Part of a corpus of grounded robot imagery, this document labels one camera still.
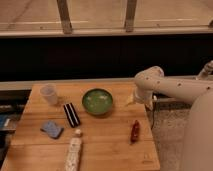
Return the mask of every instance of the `wooden table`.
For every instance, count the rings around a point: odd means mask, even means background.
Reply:
[[[12,139],[2,171],[61,171],[74,130],[70,127],[62,105],[72,102],[82,122],[83,153],[80,171],[159,171],[160,164],[144,105],[125,106],[133,92],[132,82],[81,82],[56,84],[59,104],[49,106],[40,96],[41,84],[33,86],[22,118]],[[106,118],[85,112],[81,100],[92,88],[104,88],[114,98],[113,110]],[[40,131],[52,120],[63,126],[57,140]],[[140,140],[130,145],[132,124],[141,124]]]

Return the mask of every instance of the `black object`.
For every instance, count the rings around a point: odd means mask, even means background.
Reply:
[[[73,106],[72,103],[68,103],[68,104],[65,104],[64,106],[64,111],[67,115],[67,119],[69,121],[69,124],[72,128],[78,126],[81,124],[80,120],[79,120],[79,117],[75,111],[75,108]]]
[[[133,77],[155,65],[167,76],[196,75],[212,44],[212,33],[0,38],[0,81]]]

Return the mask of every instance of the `green bowl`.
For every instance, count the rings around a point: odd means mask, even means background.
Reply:
[[[113,98],[108,91],[95,88],[85,93],[82,104],[88,113],[101,116],[111,109]]]

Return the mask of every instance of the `white cup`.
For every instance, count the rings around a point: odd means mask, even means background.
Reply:
[[[56,105],[58,103],[58,96],[54,84],[45,84],[42,86],[40,94],[49,105]]]

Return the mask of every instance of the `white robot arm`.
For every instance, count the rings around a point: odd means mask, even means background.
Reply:
[[[185,129],[180,171],[213,170],[213,81],[164,77],[163,70],[154,66],[139,72],[134,82],[136,90],[132,100],[151,109],[153,92],[192,104]]]

